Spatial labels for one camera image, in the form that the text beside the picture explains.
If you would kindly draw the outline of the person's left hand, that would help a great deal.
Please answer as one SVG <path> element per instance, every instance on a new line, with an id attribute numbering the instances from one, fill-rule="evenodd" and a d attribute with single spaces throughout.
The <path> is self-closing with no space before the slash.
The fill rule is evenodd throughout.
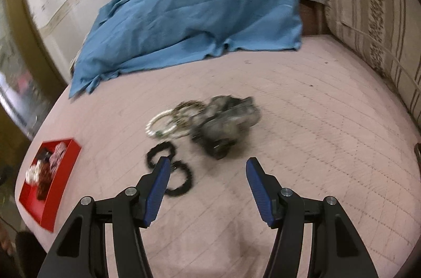
<path id="1" fill-rule="evenodd" d="M 6 228 L 0 223 L 0 243 L 1 249 L 6 252 L 10 257 L 14 255 L 14 246 L 10 240 Z"/>

